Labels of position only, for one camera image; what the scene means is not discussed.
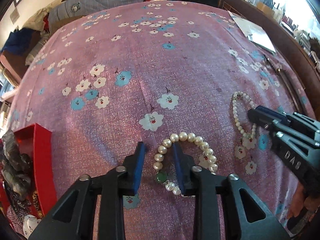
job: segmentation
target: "metal screw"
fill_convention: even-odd
[[[124,166],[118,166],[118,167],[116,167],[116,172],[123,172],[123,171],[126,171],[126,170],[127,170],[127,168],[124,167]]]
[[[90,179],[90,176],[88,174],[83,174],[79,177],[79,180],[81,180],[81,181],[86,181],[89,179]]]
[[[279,138],[281,138],[283,135],[284,135],[283,132],[277,132],[277,133],[276,133],[276,136],[279,137]]]
[[[235,173],[232,173],[232,174],[229,174],[228,178],[231,180],[238,180],[239,176]]]
[[[202,171],[202,167],[198,166],[198,165],[192,166],[191,170],[194,171],[194,172],[200,172],[200,171]]]

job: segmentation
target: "pearl bracelet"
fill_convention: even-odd
[[[244,101],[247,101],[249,102],[249,105],[250,105],[250,108],[256,108],[257,105],[251,100],[251,98],[244,92],[241,92],[241,91],[235,91],[233,96],[232,96],[232,110],[233,110],[233,118],[235,119],[235,123],[236,123],[236,127],[238,128],[238,130],[240,131],[240,133],[243,135],[243,137],[245,138],[251,138],[253,139],[256,135],[256,128],[257,128],[257,125],[254,123],[253,126],[252,126],[252,129],[250,132],[246,133],[243,129],[243,127],[241,126],[240,122],[239,122],[239,117],[238,117],[238,114],[237,114],[237,99],[238,97],[242,97],[242,99]]]
[[[200,149],[204,151],[205,156],[208,157],[208,170],[211,171],[212,174],[215,175],[215,172],[218,169],[218,165],[216,164],[217,157],[213,155],[213,150],[209,148],[209,144],[204,142],[201,136],[196,136],[194,133],[187,134],[186,132],[181,132],[179,135],[173,133],[170,135],[170,139],[164,139],[162,145],[158,147],[158,153],[155,155],[156,162],[153,164],[153,168],[157,171],[156,181],[163,184],[167,191],[172,191],[175,195],[181,194],[181,190],[179,189],[179,186],[176,186],[172,181],[167,180],[167,174],[161,171],[163,168],[162,161],[164,160],[164,155],[167,153],[168,148],[171,147],[172,143],[177,141],[184,142],[186,140],[188,142],[194,142],[195,145],[199,146]]]

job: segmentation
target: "blue cloth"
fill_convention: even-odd
[[[11,32],[1,51],[6,50],[14,55],[22,56],[29,47],[34,32],[35,30],[29,28]]]

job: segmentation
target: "white bead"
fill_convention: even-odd
[[[209,143],[207,143],[207,142],[202,142],[202,143],[200,143],[200,149],[201,150],[205,150],[205,149],[208,149],[209,148]]]
[[[194,133],[192,132],[188,133],[188,138],[187,138],[188,142],[194,142],[195,139],[196,139],[196,135]]]
[[[213,152],[213,150],[211,148],[208,148],[208,149],[204,150],[204,155],[207,156],[207,157],[211,156],[213,153],[214,152]]]
[[[209,164],[209,171],[211,172],[216,172],[218,169],[218,165],[216,163],[214,164]]]
[[[156,162],[153,164],[153,168],[156,170],[156,171],[159,171],[163,168],[163,164],[161,162]]]
[[[170,139],[164,139],[162,142],[163,146],[166,148],[170,148],[172,145],[172,141]]]
[[[214,164],[214,163],[216,163],[216,161],[217,161],[217,157],[216,157],[216,156],[210,155],[210,156],[208,157],[208,163],[209,163],[209,164]]]
[[[197,136],[194,143],[195,145],[200,145],[203,142],[203,138],[201,136]]]
[[[157,153],[155,155],[155,160],[156,160],[156,162],[162,162],[164,160],[164,156],[160,153]]]
[[[160,153],[160,154],[166,154],[167,151],[168,151],[168,149],[166,147],[164,147],[163,145],[160,145],[158,147],[158,153]]]
[[[170,141],[172,141],[172,143],[179,141],[179,135],[173,133],[172,135],[170,135]]]
[[[172,190],[172,193],[175,195],[180,195],[181,194],[181,190],[179,189],[179,186],[175,186]]]
[[[165,189],[166,189],[167,191],[172,191],[175,186],[176,186],[176,185],[175,185],[173,182],[170,182],[170,181],[169,181],[169,182],[165,185]]]
[[[188,134],[186,132],[179,133],[179,140],[184,142],[188,139]]]

